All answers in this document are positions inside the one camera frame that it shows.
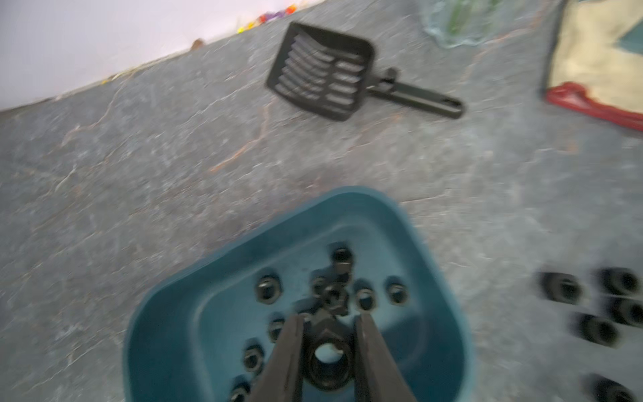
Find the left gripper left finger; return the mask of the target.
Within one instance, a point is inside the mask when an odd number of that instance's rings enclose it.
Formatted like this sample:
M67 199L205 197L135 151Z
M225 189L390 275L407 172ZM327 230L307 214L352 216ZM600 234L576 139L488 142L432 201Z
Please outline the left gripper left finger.
M302 401L304 318L289 317L267 364L249 394L249 401Z

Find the teal plastic storage box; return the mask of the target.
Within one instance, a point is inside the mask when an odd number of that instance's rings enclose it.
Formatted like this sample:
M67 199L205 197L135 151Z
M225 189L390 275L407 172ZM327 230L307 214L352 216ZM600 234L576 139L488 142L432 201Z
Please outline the teal plastic storage box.
M251 377L245 349L270 355L269 322L317 304L311 283L332 274L332 252L353 253L348 292L375 291L373 320L419 401L467 401L475 355L467 321L440 268L403 209L374 189L342 187L273 219L155 286L124 343L129 401L227 401ZM282 295L256 300L256 283L278 276ZM391 282L410 293L403 306Z

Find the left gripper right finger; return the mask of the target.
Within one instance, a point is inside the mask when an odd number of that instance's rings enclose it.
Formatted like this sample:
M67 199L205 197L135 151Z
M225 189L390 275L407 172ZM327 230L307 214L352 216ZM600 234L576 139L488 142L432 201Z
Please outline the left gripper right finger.
M356 318L354 337L355 400L416 402L370 314Z

